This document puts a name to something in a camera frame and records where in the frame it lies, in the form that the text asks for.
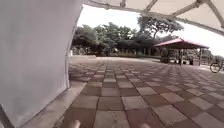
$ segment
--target sky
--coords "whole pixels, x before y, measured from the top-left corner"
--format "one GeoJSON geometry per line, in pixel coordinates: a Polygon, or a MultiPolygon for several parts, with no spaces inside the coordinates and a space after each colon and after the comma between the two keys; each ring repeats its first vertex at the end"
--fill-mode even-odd
{"type": "MultiPolygon", "coordinates": [[[[78,26],[83,24],[90,27],[96,27],[100,24],[108,24],[113,22],[118,26],[127,26],[132,29],[139,30],[137,24],[138,13],[118,11],[118,10],[106,10],[103,8],[95,8],[84,5],[83,11],[78,21],[78,26]]],[[[214,55],[224,56],[224,36],[210,32],[208,30],[198,28],[196,26],[181,23],[184,27],[184,31],[174,32],[183,39],[194,41],[203,45],[206,45],[214,55]]]]}

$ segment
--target red umbrella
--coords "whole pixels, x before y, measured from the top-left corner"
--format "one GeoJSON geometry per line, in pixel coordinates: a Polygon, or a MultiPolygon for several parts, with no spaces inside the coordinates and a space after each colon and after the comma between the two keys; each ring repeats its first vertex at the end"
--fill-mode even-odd
{"type": "Polygon", "coordinates": [[[192,41],[187,41],[181,38],[177,38],[174,40],[170,40],[164,43],[160,43],[154,45],[155,47],[166,47],[166,48],[173,48],[173,49],[197,49],[197,48],[209,48],[205,45],[201,45],[199,43],[195,43],[192,41]]]}

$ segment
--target pole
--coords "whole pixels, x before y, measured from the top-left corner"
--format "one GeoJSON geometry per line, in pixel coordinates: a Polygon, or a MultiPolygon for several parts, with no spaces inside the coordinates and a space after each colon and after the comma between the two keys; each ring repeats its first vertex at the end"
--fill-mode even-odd
{"type": "Polygon", "coordinates": [[[182,55],[181,55],[181,49],[179,49],[179,64],[182,64],[182,55]]]}
{"type": "Polygon", "coordinates": [[[200,51],[199,51],[199,66],[201,65],[201,55],[202,55],[202,50],[200,48],[200,51]]]}
{"type": "Polygon", "coordinates": [[[14,128],[11,121],[7,117],[5,111],[3,110],[1,104],[0,104],[0,121],[3,124],[4,128],[14,128]]]}

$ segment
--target white tent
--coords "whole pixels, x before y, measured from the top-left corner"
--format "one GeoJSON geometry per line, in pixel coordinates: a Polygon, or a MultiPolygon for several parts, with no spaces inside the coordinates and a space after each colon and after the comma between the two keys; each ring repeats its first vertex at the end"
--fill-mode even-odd
{"type": "Polygon", "coordinates": [[[224,35],[224,0],[89,0],[88,5],[170,18],[224,35]]]}

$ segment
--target bicycle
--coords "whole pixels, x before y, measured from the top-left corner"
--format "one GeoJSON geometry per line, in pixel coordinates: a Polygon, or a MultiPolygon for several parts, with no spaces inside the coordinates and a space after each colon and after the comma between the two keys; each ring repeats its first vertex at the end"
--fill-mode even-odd
{"type": "Polygon", "coordinates": [[[223,61],[221,61],[221,63],[219,62],[214,62],[210,65],[210,70],[213,72],[213,73],[218,73],[220,70],[224,70],[224,67],[223,67],[223,61]]]}

